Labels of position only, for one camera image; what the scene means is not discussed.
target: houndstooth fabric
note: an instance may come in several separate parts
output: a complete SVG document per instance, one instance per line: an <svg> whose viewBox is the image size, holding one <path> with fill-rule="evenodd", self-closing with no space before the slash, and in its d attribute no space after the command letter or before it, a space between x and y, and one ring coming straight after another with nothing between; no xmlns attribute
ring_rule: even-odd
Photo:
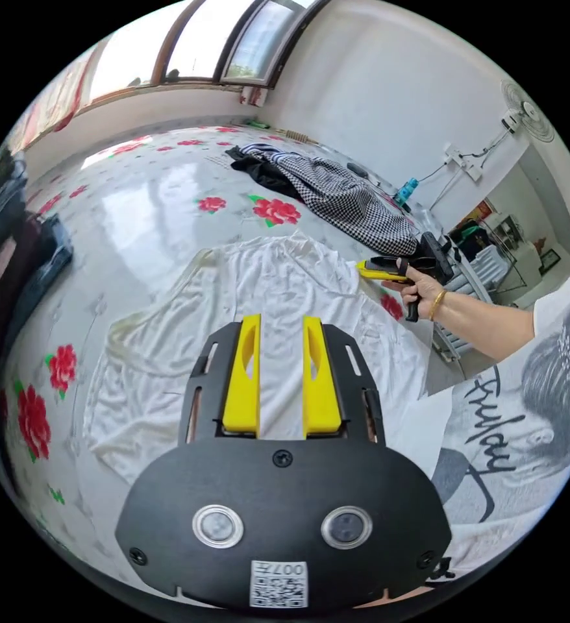
<svg viewBox="0 0 570 623"><path fill-rule="evenodd" d="M417 239L409 222L391 213L365 181L340 164L281 152L263 143L240 151L277 167L311 212L370 249L394 256L415 252Z"/></svg>

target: window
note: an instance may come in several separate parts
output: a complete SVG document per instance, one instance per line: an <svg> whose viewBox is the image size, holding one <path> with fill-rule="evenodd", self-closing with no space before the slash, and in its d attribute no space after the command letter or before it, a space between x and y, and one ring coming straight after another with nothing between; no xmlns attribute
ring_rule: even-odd
<svg viewBox="0 0 570 623"><path fill-rule="evenodd" d="M269 0L242 31L223 80L266 83L282 50L315 0Z"/></svg>
<svg viewBox="0 0 570 623"><path fill-rule="evenodd" d="M181 32L167 75L212 80L231 31L253 1L205 0Z"/></svg>
<svg viewBox="0 0 570 623"><path fill-rule="evenodd" d="M183 0L165 6L117 30L101 54L88 100L149 84L164 38L191 3Z"/></svg>

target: black cloth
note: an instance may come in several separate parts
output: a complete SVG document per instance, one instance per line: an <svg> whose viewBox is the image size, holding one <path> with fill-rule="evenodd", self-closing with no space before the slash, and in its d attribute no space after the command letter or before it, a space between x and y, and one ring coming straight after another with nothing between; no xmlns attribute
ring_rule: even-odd
<svg viewBox="0 0 570 623"><path fill-rule="evenodd" d="M233 158L231 168L245 171L257 184L268 190L302 201L293 184L272 163L243 154L239 147L233 147L226 153Z"/></svg>

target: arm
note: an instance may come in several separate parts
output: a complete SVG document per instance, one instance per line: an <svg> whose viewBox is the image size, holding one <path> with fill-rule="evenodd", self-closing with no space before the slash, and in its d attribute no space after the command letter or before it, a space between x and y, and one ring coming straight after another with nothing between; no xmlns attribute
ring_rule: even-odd
<svg viewBox="0 0 570 623"><path fill-rule="evenodd" d="M445 295L434 320L495 361L512 355L534 338L531 311L491 305L455 292Z"/></svg>
<svg viewBox="0 0 570 623"><path fill-rule="evenodd" d="M406 276L414 286L400 286L391 282L384 282L383 286L400 292L406 305L417 300L419 294L419 315L429 319L432 305L443 287L432 277L410 266ZM534 338L534 316L531 311L492 305L455 292L445 294L434 310L433 319L495 361L505 359Z"/></svg>

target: qr code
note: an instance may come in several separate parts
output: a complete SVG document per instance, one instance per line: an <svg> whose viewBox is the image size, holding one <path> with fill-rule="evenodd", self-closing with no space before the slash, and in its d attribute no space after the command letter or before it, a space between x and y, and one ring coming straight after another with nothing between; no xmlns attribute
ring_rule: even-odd
<svg viewBox="0 0 570 623"><path fill-rule="evenodd" d="M306 563L274 563L253 560L251 606L259 608L306 608Z"/></svg>

